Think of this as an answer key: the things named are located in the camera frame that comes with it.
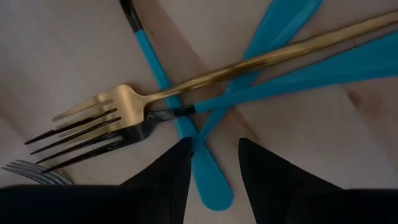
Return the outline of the gold fork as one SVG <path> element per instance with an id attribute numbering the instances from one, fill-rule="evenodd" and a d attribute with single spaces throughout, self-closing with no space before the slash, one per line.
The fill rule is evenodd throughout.
<path id="1" fill-rule="evenodd" d="M 144 108 L 153 101 L 161 100 L 166 97 L 194 90 L 206 85 L 230 80 L 240 76 L 242 73 L 259 70 L 261 68 L 269 67 L 296 57 L 316 52 L 395 23 L 398 23 L 398 9 L 318 37 L 312 37 L 308 40 L 271 51 L 258 57 L 219 68 L 212 72 L 208 72 L 179 83 L 169 89 L 160 90 L 150 95 L 140 95 L 127 84 L 118 85 L 55 116 L 52 118 L 52 121 L 59 121 L 92 107 L 98 107 L 101 112 L 115 108 L 116 111 L 107 115 L 106 118 L 114 119 L 120 117 L 121 120 L 117 121 L 115 124 L 110 124 L 108 129 L 110 131 L 114 131 L 120 128 L 125 128 L 143 121 Z"/>

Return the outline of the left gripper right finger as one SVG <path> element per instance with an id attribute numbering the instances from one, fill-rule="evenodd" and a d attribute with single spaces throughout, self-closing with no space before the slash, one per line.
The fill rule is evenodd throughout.
<path id="1" fill-rule="evenodd" d="M 238 145 L 239 166 L 257 224 L 287 224 L 295 195 L 339 187 L 248 138 Z"/>

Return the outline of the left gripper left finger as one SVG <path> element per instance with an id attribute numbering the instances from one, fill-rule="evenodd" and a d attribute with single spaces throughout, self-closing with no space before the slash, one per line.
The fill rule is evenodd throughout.
<path id="1" fill-rule="evenodd" d="M 191 176 L 192 139 L 183 138 L 121 184 L 133 198 L 123 203 L 123 224 L 183 224 Z"/>

